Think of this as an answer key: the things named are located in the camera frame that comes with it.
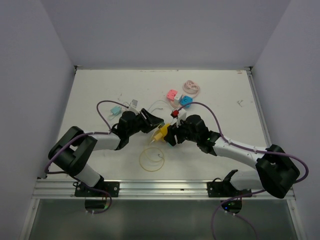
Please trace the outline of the teal charger plug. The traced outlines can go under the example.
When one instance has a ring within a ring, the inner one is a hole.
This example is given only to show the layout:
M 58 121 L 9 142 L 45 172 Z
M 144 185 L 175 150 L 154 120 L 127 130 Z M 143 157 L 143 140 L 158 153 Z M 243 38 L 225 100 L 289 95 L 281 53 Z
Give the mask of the teal charger plug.
M 115 106 L 110 110 L 113 116 L 117 116 L 122 112 L 122 108 L 120 106 Z

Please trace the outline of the yellow socket cube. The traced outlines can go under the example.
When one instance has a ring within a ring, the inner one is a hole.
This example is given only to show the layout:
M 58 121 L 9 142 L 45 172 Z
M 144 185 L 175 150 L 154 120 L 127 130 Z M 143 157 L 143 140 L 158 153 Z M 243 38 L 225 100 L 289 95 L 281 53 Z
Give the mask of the yellow socket cube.
M 162 137 L 164 138 L 167 134 L 168 134 L 168 127 L 170 127 L 171 125 L 169 123 L 165 124 L 164 126 L 162 126 L 159 131 L 162 135 Z

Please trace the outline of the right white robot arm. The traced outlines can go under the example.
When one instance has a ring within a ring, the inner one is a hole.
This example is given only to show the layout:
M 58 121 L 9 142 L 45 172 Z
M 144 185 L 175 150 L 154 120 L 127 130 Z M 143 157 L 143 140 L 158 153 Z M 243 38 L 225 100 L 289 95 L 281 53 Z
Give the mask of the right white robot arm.
M 209 130 L 199 115 L 185 117 L 177 110 L 171 115 L 177 122 L 167 128 L 164 137 L 171 146 L 191 141 L 206 154 L 232 159 L 252 168 L 249 171 L 235 169 L 222 181 L 212 181 L 210 188 L 221 197 L 233 197 L 260 189 L 282 199 L 300 175 L 295 164 L 277 145 L 269 148 L 240 146 L 230 139 L 224 140 L 220 133 Z

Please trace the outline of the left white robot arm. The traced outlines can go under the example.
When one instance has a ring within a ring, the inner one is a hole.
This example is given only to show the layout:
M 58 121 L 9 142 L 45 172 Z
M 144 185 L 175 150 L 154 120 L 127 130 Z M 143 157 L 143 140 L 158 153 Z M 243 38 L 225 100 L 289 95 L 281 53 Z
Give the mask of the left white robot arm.
M 146 109 L 139 113 L 125 111 L 114 124 L 110 132 L 84 132 L 77 126 L 71 127 L 48 153 L 49 163 L 54 163 L 63 173 L 86 186 L 92 196 L 99 196 L 106 191 L 104 178 L 87 163 L 93 151 L 123 149 L 132 135 L 149 133 L 163 124 L 162 118 L 156 117 Z

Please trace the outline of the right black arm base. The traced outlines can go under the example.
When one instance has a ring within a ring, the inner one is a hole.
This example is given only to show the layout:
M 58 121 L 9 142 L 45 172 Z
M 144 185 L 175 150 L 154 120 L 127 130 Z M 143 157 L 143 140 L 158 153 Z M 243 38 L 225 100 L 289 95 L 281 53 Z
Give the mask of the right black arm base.
M 232 184 L 232 176 L 238 170 L 232 170 L 228 175 L 221 180 L 219 177 L 206 183 L 206 190 L 209 198 L 231 198 L 239 195 L 250 194 L 250 189 L 237 190 Z

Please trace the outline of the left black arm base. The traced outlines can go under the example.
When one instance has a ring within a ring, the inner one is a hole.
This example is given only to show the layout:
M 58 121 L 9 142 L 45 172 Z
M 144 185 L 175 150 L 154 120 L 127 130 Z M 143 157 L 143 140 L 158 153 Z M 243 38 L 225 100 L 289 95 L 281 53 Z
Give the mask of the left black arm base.
M 105 181 L 101 176 L 100 180 L 93 187 L 87 186 L 86 184 L 76 181 L 72 184 L 75 187 L 74 196 L 75 197 L 106 197 L 116 198 L 119 196 L 120 182 L 119 181 Z

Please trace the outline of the yellow plug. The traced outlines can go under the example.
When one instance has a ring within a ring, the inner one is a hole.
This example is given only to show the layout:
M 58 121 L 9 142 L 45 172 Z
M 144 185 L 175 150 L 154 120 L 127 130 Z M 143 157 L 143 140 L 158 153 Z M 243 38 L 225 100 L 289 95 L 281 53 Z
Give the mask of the yellow plug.
M 164 141 L 164 137 L 165 137 L 165 134 L 158 132 L 157 134 L 154 135 L 153 140 L 156 142 Z

